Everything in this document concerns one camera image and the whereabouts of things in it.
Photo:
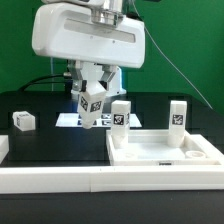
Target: white cube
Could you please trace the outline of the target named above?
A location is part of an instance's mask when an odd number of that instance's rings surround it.
[[[27,111],[13,113],[14,125],[21,131],[31,131],[36,129],[35,117]]]

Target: black table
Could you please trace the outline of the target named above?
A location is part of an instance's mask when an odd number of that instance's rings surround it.
[[[224,116],[189,95],[128,93],[115,99],[132,101],[131,112],[144,129],[167,129],[170,101],[185,100],[187,131],[202,134],[224,152]],[[76,112],[76,108],[77,103],[63,92],[0,94],[0,134],[10,140],[1,167],[109,165],[106,128],[55,127],[59,113]],[[22,110],[36,116],[37,130],[21,133],[13,127],[12,113]],[[110,112],[110,103],[104,112]],[[223,223],[223,208],[222,190],[0,195],[0,222]]]

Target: green backdrop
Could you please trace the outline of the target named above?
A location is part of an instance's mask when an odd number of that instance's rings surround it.
[[[36,56],[31,47],[33,21],[40,5],[40,0],[7,0],[0,4],[0,92],[17,90],[51,72],[50,59]],[[224,1],[136,0],[136,6],[165,55],[213,108],[224,114]],[[55,73],[65,70],[65,60],[54,60]],[[123,71],[128,91],[181,92],[201,99],[148,37],[142,68]]]

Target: white container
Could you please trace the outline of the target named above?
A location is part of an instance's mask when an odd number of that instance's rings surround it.
[[[168,130],[130,130],[126,148],[116,148],[111,131],[106,143],[114,166],[222,165],[224,155],[201,135],[185,131],[181,147],[167,145]]]

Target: white paper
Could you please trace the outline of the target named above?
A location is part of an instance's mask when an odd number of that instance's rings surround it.
[[[101,118],[94,122],[93,127],[110,127],[111,114],[102,114]],[[82,127],[81,117],[78,113],[61,113],[56,127]],[[130,127],[142,127],[136,114],[130,114]]]

